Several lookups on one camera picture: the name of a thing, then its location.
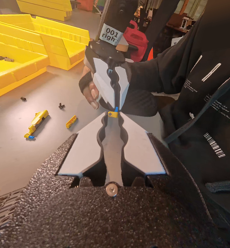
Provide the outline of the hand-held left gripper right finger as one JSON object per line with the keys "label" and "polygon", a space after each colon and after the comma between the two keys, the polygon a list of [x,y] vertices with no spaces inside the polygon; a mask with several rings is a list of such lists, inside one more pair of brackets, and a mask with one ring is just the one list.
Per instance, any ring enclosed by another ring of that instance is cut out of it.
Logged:
{"label": "hand-held left gripper right finger", "polygon": [[137,171],[144,175],[166,174],[165,168],[153,147],[149,133],[136,122],[120,113],[121,139],[124,142],[123,154]]}

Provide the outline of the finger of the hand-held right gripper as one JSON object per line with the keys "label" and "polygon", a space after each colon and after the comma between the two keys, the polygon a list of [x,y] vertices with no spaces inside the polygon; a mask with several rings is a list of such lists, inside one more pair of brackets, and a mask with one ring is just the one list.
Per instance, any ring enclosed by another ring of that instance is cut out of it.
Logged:
{"label": "finger of the hand-held right gripper", "polygon": [[107,74],[108,65],[101,59],[94,58],[95,73],[93,75],[93,82],[97,87],[99,94],[103,97],[106,103],[115,108],[115,93],[111,86],[111,79]]}
{"label": "finger of the hand-held right gripper", "polygon": [[116,67],[116,73],[119,76],[119,86],[120,86],[120,90],[119,90],[119,110],[122,109],[123,104],[125,102],[126,99],[126,95],[128,92],[128,88],[129,88],[129,81],[128,81],[128,76],[126,73],[126,69],[123,67]]}

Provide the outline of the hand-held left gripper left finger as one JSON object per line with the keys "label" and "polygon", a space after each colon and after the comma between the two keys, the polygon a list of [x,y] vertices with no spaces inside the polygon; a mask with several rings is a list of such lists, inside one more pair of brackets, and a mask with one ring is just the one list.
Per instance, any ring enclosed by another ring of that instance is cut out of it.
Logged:
{"label": "hand-held left gripper left finger", "polygon": [[76,133],[76,137],[64,157],[58,176],[83,177],[104,156],[102,141],[105,138],[107,113],[102,113]]}

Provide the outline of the yellow wedge panel piece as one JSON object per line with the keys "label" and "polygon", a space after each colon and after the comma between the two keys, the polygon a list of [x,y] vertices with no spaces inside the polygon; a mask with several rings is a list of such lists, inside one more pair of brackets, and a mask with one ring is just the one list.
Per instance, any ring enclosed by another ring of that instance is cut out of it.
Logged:
{"label": "yellow wedge panel piece", "polygon": [[67,123],[66,123],[66,128],[69,129],[72,124],[74,124],[77,120],[76,115],[74,115]]}

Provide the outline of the yellow beam assembly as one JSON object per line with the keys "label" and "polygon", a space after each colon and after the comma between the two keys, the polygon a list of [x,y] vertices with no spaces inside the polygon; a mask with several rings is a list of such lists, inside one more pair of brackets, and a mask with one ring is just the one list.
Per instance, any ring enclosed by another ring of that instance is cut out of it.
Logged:
{"label": "yellow beam assembly", "polygon": [[29,126],[29,136],[32,135],[36,129],[42,124],[45,118],[49,115],[48,110],[40,111],[35,113],[34,119],[31,121],[31,125]]}

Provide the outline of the yellow parts bin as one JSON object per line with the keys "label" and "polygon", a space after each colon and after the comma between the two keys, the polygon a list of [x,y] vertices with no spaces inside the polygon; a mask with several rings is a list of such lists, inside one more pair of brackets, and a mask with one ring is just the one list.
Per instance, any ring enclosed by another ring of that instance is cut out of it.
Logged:
{"label": "yellow parts bin", "polygon": [[0,15],[0,42],[47,55],[50,65],[70,70],[84,59],[89,31],[30,14]]}
{"label": "yellow parts bin", "polygon": [[0,22],[0,96],[46,72],[50,65],[40,34]]}
{"label": "yellow parts bin", "polygon": [[17,0],[22,13],[46,17],[59,21],[71,18],[70,0]]}

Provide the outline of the person's right forearm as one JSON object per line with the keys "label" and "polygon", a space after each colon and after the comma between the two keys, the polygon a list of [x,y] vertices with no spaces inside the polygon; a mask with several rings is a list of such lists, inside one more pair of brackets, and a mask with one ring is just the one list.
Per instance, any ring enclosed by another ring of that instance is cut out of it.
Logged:
{"label": "person's right forearm", "polygon": [[160,103],[153,92],[180,93],[195,64],[191,58],[193,42],[194,37],[186,36],[155,59],[128,63],[131,79],[121,111],[136,116],[155,116]]}

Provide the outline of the person's right hand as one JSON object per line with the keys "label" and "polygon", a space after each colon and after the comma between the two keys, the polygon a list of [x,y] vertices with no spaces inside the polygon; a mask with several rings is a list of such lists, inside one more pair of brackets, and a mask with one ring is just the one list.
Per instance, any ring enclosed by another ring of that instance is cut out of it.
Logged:
{"label": "person's right hand", "polygon": [[83,68],[82,77],[79,81],[79,88],[88,103],[97,110],[99,108],[99,103],[97,102],[99,91],[93,82],[91,70],[87,66],[84,66]]}

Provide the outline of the red fuel canister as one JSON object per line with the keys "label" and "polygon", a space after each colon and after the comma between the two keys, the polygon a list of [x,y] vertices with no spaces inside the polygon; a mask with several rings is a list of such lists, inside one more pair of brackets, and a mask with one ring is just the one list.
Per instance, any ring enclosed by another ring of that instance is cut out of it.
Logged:
{"label": "red fuel canister", "polygon": [[126,28],[123,34],[123,37],[129,44],[128,50],[125,53],[126,58],[129,58],[134,62],[140,62],[148,47],[146,35],[139,31],[137,23],[131,20],[130,25]]}

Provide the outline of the red container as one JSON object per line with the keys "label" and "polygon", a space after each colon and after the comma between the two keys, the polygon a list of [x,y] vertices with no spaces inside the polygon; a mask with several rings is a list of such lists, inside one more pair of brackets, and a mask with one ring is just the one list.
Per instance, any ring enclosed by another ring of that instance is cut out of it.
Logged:
{"label": "red container", "polygon": [[93,11],[94,0],[76,0],[77,8],[84,11]]}

